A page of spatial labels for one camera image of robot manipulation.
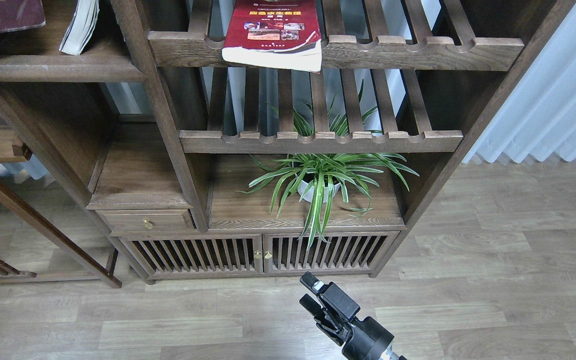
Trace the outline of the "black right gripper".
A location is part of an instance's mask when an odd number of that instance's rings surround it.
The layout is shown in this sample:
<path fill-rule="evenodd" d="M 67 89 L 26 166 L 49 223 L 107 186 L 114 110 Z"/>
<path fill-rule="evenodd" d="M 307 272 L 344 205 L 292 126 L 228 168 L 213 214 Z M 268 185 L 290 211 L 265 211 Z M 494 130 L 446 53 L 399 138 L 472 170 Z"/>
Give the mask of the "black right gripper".
<path fill-rule="evenodd" d="M 348 360 L 405 360 L 394 351 L 394 336 L 370 316 L 359 320 L 361 309 L 338 285 L 325 284 L 310 271 L 305 272 L 300 283 L 316 295 L 308 294 L 299 299 L 315 319 L 316 326 L 334 343 L 342 347 Z"/>

